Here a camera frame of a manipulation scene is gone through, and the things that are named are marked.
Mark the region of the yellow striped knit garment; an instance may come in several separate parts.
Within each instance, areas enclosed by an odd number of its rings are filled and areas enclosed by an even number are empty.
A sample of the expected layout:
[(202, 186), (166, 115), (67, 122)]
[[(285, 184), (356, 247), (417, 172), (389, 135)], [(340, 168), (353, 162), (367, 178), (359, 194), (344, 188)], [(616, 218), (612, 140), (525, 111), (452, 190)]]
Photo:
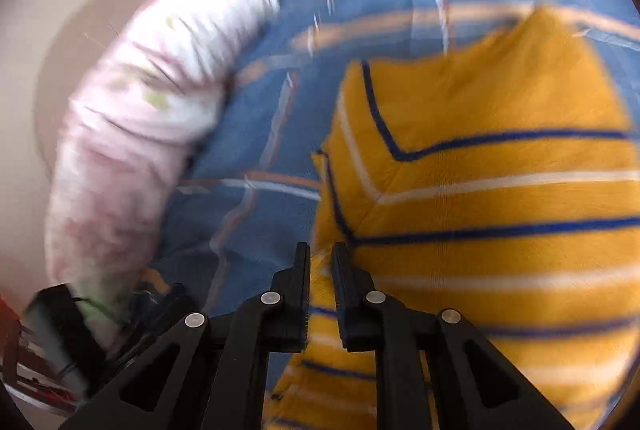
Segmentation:
[(309, 343), (269, 429), (371, 429), (371, 353), (338, 338), (330, 252), (410, 309), (459, 311), (577, 429), (639, 352), (639, 152), (600, 58), (540, 8), (422, 60), (354, 60), (314, 160)]

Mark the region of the blue plaid bed cover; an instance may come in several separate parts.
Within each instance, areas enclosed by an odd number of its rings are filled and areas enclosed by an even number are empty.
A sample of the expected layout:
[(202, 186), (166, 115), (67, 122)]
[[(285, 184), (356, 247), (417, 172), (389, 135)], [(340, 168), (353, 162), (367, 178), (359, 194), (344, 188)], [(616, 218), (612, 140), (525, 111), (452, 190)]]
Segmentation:
[(241, 60), (243, 81), (169, 203), (157, 267), (214, 314), (314, 254), (314, 160), (354, 60), (422, 60), (472, 46), (540, 8), (603, 64), (639, 151), (639, 14), (631, 0), (285, 0)]

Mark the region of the pink floral quilt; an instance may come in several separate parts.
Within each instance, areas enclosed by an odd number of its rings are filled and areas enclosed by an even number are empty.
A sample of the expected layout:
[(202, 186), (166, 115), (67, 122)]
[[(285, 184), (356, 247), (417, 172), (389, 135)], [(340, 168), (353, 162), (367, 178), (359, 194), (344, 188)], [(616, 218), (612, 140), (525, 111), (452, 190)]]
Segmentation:
[(52, 284), (115, 338), (169, 196), (219, 120), (243, 49), (280, 0), (147, 0), (82, 77), (64, 116), (44, 253)]

